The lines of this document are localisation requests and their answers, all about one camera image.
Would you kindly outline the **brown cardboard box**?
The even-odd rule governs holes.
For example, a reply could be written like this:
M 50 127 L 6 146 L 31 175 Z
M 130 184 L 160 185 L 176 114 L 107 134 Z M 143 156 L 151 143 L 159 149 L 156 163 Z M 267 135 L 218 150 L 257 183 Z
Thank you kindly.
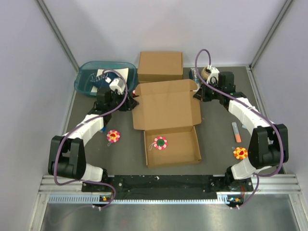
M 200 103 L 191 79 L 141 83 L 135 91 L 133 127 L 144 134 L 148 168 L 198 164 L 201 161 L 195 126 L 202 122 Z M 154 138 L 167 139 L 167 148 L 148 150 Z

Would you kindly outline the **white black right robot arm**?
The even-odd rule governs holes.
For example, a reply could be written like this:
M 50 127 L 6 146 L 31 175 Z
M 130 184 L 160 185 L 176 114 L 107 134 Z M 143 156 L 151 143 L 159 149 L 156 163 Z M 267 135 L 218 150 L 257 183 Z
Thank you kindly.
M 237 190 L 242 180 L 258 175 L 264 169 L 277 166 L 276 172 L 279 172 L 283 163 L 289 160 L 287 127 L 270 121 L 242 92 L 236 91 L 232 72 L 220 72 L 207 80 L 201 79 L 194 97 L 203 102 L 218 100 L 251 135 L 247 157 L 226 171 L 224 183 L 229 190 Z

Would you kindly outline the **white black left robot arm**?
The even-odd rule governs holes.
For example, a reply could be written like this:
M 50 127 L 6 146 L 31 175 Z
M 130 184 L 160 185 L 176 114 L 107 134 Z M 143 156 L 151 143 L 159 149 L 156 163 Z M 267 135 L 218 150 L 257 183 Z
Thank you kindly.
M 85 145 L 101 129 L 106 127 L 112 113 L 131 111 L 138 105 L 130 92 L 120 93 L 118 90 L 100 88 L 96 101 L 82 122 L 62 136 L 54 136 L 51 140 L 48 173 L 72 179 L 92 181 L 99 191 L 109 186 L 107 172 L 86 162 Z

